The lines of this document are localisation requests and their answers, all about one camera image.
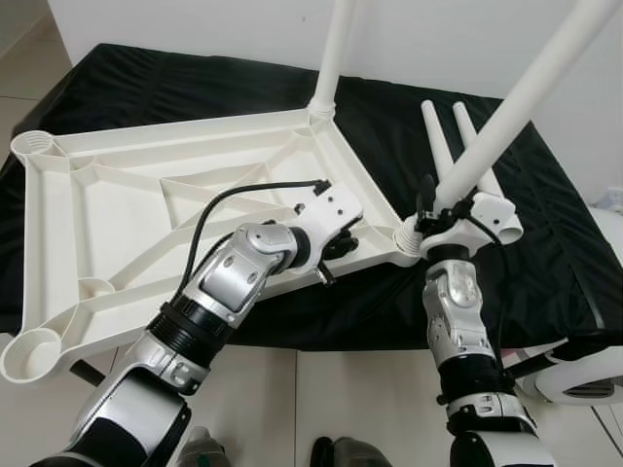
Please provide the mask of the grey robot left leg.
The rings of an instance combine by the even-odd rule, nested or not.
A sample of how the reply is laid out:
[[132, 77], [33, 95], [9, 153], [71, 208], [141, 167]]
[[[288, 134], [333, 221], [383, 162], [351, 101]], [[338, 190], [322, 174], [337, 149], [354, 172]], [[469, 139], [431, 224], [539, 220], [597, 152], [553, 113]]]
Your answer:
[[213, 439], [208, 428], [193, 427], [175, 457], [175, 467], [233, 467], [221, 442]]

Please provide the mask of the black tablecloth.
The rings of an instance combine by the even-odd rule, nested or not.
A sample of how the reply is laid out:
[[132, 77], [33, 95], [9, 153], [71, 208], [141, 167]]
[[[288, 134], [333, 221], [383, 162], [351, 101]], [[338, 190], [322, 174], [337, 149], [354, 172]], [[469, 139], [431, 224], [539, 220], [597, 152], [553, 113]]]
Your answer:
[[[105, 44], [90, 50], [17, 122], [0, 122], [0, 150], [23, 130], [66, 134], [214, 119], [307, 106], [314, 71], [223, 56], [192, 56]], [[498, 99], [343, 77], [337, 126], [388, 204], [414, 212], [417, 183], [433, 172], [421, 106], [431, 101], [446, 130], [462, 102], [475, 122]], [[618, 333], [623, 270], [595, 218], [534, 127], [495, 165], [516, 205], [524, 236], [476, 255], [486, 319], [501, 321], [501, 342], [517, 348]], [[25, 178], [0, 168], [0, 337], [19, 330]], [[380, 264], [333, 285], [262, 300], [232, 334], [235, 345], [303, 351], [424, 348], [423, 267]]]

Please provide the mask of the grey robot right leg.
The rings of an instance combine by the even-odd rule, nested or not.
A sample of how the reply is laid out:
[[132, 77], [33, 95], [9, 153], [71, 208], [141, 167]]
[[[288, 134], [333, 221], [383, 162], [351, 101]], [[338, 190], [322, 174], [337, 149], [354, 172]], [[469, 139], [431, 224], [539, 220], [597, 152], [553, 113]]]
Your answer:
[[393, 467], [381, 450], [351, 437], [319, 437], [312, 445], [309, 467]]

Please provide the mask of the black metal table leg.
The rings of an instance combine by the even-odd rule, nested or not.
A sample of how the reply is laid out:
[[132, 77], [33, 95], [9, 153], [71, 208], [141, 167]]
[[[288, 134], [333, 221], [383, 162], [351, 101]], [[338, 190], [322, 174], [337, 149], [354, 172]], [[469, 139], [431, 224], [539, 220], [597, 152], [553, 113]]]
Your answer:
[[72, 375], [75, 375], [75, 377], [83, 379], [92, 386], [98, 386], [105, 378], [105, 375], [97, 368], [94, 368], [90, 362], [82, 360], [74, 362], [74, 364], [68, 368], [68, 371], [70, 371]]
[[530, 377], [557, 364], [558, 362], [548, 354], [537, 354], [518, 361], [515, 365], [507, 366], [506, 373], [515, 379], [520, 379]]

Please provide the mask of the white plastic children table top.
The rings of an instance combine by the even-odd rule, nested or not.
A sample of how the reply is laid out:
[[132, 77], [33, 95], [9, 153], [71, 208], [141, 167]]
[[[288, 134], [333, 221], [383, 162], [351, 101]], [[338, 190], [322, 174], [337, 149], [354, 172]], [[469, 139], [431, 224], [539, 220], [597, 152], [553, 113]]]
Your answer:
[[307, 182], [326, 179], [362, 208], [351, 228], [360, 244], [329, 263], [333, 274], [417, 261], [393, 240], [399, 214], [337, 124], [302, 108], [67, 136], [27, 130], [10, 147], [25, 178], [25, 244], [21, 325], [0, 352], [9, 382], [56, 377], [133, 342], [181, 280], [204, 206], [233, 187], [286, 182], [223, 201], [203, 246], [246, 222], [292, 221], [312, 199]]

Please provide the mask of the grey robot leg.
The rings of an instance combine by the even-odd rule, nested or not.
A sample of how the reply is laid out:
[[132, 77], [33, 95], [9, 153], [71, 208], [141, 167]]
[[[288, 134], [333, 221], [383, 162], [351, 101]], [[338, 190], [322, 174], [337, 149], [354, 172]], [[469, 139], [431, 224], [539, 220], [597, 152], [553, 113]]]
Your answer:
[[213, 439], [208, 428], [193, 427], [175, 457], [175, 467], [233, 467], [221, 442]]
[[312, 445], [309, 467], [393, 467], [381, 450], [351, 437], [319, 437]]

